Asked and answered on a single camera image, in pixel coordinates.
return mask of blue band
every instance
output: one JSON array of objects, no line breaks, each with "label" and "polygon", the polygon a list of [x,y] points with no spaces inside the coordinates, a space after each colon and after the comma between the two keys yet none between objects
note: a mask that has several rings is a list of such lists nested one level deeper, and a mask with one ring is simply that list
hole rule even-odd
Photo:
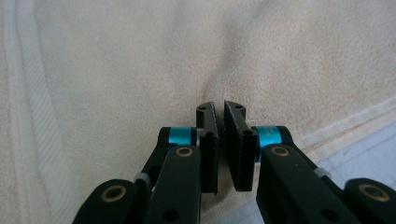
[{"label": "blue band", "polygon": [[256,126],[260,139],[260,155],[256,161],[262,162],[262,149],[270,144],[282,143],[282,136],[276,126]]},{"label": "blue band", "polygon": [[191,145],[191,127],[172,127],[169,144]]}]

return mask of screw hole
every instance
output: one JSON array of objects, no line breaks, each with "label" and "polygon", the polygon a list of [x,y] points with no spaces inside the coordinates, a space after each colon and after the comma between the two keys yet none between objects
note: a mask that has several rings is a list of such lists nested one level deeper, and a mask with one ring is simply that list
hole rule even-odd
[{"label": "screw hole", "polygon": [[187,148],[182,148],[178,153],[185,155],[189,154],[190,152],[191,150],[188,150]]},{"label": "screw hole", "polygon": [[176,209],[168,209],[163,213],[163,220],[167,222],[175,221],[178,218]]},{"label": "screw hole", "polygon": [[320,213],[324,218],[331,222],[337,222],[338,220],[340,220],[340,217],[333,210],[323,209],[320,211]]},{"label": "screw hole", "polygon": [[121,194],[121,189],[111,189],[106,196],[109,198],[115,198],[120,194]]},{"label": "screw hole", "polygon": [[277,153],[279,153],[279,154],[285,154],[285,153],[286,153],[286,150],[285,150],[284,148],[282,148],[282,147],[277,147],[277,148],[275,149],[275,152],[277,152]]}]

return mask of towel fabric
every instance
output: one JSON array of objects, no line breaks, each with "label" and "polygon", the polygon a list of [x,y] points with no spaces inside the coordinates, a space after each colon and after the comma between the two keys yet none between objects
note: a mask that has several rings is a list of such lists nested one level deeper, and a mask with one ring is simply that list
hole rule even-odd
[{"label": "towel fabric", "polygon": [[[224,100],[317,161],[396,121],[396,2],[0,1],[0,223],[70,223]],[[202,221],[241,205],[220,160]]]}]

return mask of white towel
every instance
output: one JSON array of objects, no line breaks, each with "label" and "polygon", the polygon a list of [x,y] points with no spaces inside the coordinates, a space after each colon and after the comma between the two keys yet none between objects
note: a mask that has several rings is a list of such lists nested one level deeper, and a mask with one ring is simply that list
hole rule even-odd
[{"label": "white towel", "polygon": [[[3,0],[0,13],[0,223],[72,222],[204,102],[287,126],[314,161],[396,120],[394,1]],[[221,165],[202,221],[254,194]]]}]

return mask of black plastic part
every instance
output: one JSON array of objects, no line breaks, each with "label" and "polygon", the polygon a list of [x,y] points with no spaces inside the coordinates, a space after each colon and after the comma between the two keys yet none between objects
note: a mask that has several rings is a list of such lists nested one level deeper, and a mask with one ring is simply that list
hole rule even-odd
[{"label": "black plastic part", "polygon": [[196,108],[196,129],[202,155],[202,192],[218,193],[219,132],[212,102]]},{"label": "black plastic part", "polygon": [[170,127],[163,127],[160,129],[160,133],[158,134],[157,146],[155,146],[142,170],[142,173],[148,174],[152,186],[155,186],[157,184],[158,176],[163,167],[163,161],[165,160],[166,153],[168,152],[168,149],[170,147],[170,130]]},{"label": "black plastic part", "polygon": [[396,223],[396,192],[384,184],[367,178],[349,180],[344,200],[362,223]]},{"label": "black plastic part", "polygon": [[[192,154],[188,157],[178,156],[176,151],[183,147],[190,148]],[[172,147],[166,155],[143,223],[199,223],[200,177],[200,150],[193,146]]]},{"label": "black plastic part", "polygon": [[197,146],[197,136],[198,135],[198,132],[197,132],[197,128],[193,128],[193,127],[191,127],[191,142],[190,142],[190,145],[192,145],[192,146]]},{"label": "black plastic part", "polygon": [[[141,181],[131,183],[126,180],[112,179],[98,186],[78,210],[74,224],[91,224],[91,223],[138,223],[142,216],[141,203],[146,200],[145,192],[140,191]],[[103,200],[103,194],[111,187],[125,188],[123,196],[114,201],[106,202]],[[110,197],[121,194],[121,191],[114,189]]]},{"label": "black plastic part", "polygon": [[227,159],[237,191],[251,191],[254,163],[259,147],[258,134],[245,122],[244,106],[224,101],[224,131]]},{"label": "black plastic part", "polygon": [[[274,153],[276,147],[288,155]],[[266,224],[359,223],[300,153],[286,145],[264,148],[256,201]]]},{"label": "black plastic part", "polygon": [[299,149],[293,142],[293,138],[291,137],[291,133],[288,128],[285,126],[276,126],[280,132],[282,137],[282,144],[288,147],[293,147],[295,151],[306,161],[306,163],[313,169],[317,169],[318,167],[311,161],[309,158]]}]

